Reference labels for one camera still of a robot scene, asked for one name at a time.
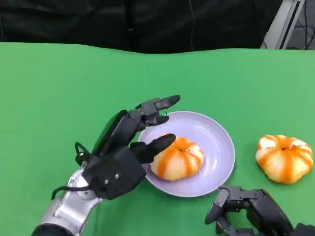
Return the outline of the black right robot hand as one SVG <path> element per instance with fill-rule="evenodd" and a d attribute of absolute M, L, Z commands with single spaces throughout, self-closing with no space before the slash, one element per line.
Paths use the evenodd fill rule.
<path fill-rule="evenodd" d="M 218 187 L 218 196 L 205 217 L 205 224 L 215 222 L 217 235 L 254 236 L 253 229 L 235 229 L 227 219 L 229 212 L 243 209 L 259 236 L 288 236 L 294 231 L 291 221 L 267 191 L 245 190 L 241 186 Z"/>

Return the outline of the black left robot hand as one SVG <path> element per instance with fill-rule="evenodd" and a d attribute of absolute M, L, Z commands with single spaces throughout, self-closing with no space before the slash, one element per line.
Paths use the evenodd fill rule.
<path fill-rule="evenodd" d="M 100 134 L 93 147 L 91 160 L 101 161 L 119 148 L 130 146 L 131 151 L 141 164 L 153 162 L 156 155 L 175 141 L 176 136 L 174 134 L 163 135 L 149 144 L 143 142 L 131 144 L 130 142 L 138 132 L 147 127 L 166 123 L 169 116 L 160 115 L 159 112 L 175 105 L 180 99 L 180 95 L 154 98 L 140 103 L 133 110 L 118 112 Z"/>

